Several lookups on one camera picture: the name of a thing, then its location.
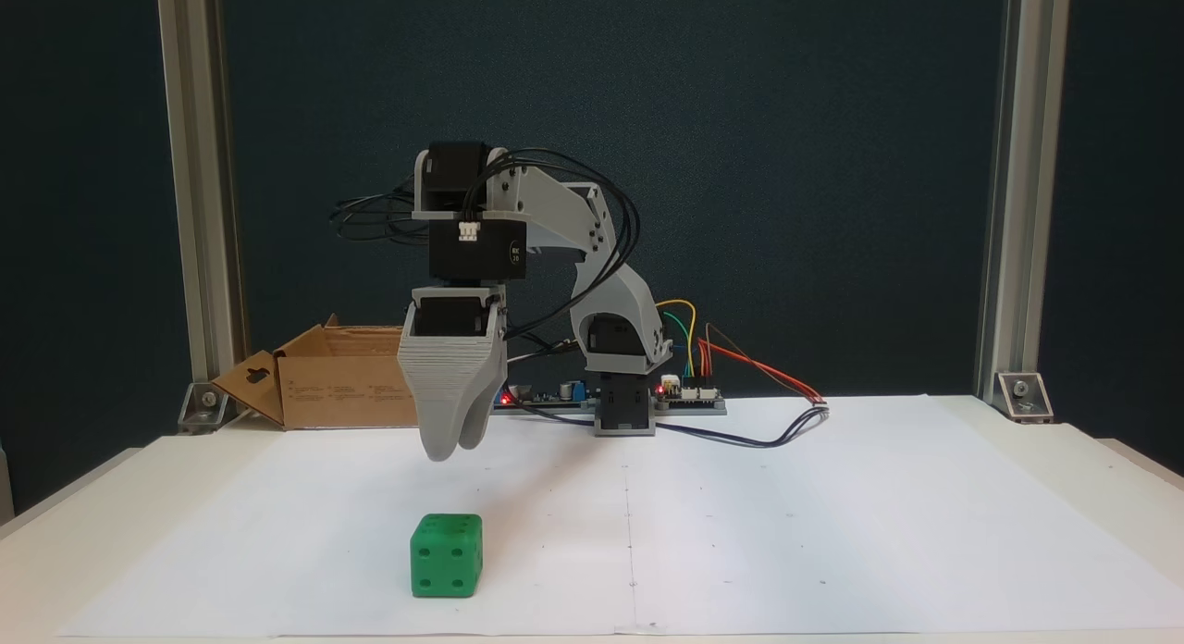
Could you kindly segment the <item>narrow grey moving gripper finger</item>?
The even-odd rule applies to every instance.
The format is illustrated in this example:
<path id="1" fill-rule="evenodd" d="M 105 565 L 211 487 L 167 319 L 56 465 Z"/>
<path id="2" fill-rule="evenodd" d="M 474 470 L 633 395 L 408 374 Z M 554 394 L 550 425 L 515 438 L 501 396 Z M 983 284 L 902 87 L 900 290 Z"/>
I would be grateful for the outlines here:
<path id="1" fill-rule="evenodd" d="M 507 378 L 506 310 L 490 305 L 485 337 L 471 349 L 474 369 L 462 402 L 462 429 L 458 446 L 476 449 L 485 437 L 487 424 Z"/>

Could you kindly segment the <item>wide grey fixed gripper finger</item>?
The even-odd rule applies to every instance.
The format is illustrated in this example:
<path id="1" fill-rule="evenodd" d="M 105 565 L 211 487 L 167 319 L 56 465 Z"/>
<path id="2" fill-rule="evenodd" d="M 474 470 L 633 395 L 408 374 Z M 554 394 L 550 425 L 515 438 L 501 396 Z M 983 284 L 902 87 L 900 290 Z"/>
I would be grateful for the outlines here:
<path id="1" fill-rule="evenodd" d="M 403 335 L 398 361 L 416 402 L 422 445 L 432 462 L 448 461 L 461 449 L 462 402 L 478 339 Z"/>

